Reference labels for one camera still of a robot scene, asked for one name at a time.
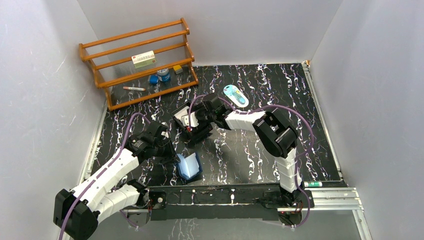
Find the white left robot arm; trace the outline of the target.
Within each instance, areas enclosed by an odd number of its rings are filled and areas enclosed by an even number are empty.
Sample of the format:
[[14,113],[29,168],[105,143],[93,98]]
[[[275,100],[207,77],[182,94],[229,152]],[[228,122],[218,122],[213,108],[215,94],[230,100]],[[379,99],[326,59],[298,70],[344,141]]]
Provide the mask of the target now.
[[87,240],[114,213],[129,206],[150,207],[150,190],[143,183],[130,180],[119,188],[116,185],[152,157],[174,160],[176,153],[168,131],[165,122],[152,121],[140,133],[127,134],[122,147],[98,171],[71,190],[60,190],[53,211],[53,223],[61,229],[59,236]]

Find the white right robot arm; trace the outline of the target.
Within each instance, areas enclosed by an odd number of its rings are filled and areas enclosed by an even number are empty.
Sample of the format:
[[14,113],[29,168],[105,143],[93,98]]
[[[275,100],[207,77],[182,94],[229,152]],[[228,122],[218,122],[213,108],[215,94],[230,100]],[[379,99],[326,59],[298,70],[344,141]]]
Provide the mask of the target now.
[[297,163],[299,133],[285,118],[279,105],[267,105],[253,111],[239,111],[214,93],[199,95],[188,103],[187,125],[193,141],[206,136],[212,124],[225,130],[255,133],[265,150],[274,157],[279,175],[280,193],[266,196],[267,203],[295,207],[302,199],[304,187]]

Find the blue leather card holder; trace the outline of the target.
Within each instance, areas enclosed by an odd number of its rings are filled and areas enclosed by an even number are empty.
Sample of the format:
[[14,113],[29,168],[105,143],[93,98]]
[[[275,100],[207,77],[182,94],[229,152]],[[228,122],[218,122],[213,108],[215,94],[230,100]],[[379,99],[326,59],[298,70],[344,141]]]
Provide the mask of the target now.
[[202,164],[197,152],[184,157],[182,154],[177,154],[177,164],[180,177],[185,181],[190,181],[196,178],[203,172]]

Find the black card box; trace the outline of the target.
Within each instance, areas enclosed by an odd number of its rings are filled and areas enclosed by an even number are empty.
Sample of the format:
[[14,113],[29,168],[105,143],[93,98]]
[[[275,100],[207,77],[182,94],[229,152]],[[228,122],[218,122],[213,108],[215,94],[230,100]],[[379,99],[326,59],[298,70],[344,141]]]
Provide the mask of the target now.
[[190,101],[186,101],[172,113],[177,128],[192,144],[196,144],[212,134],[212,124],[208,120],[208,112],[202,103],[194,104],[190,110]]

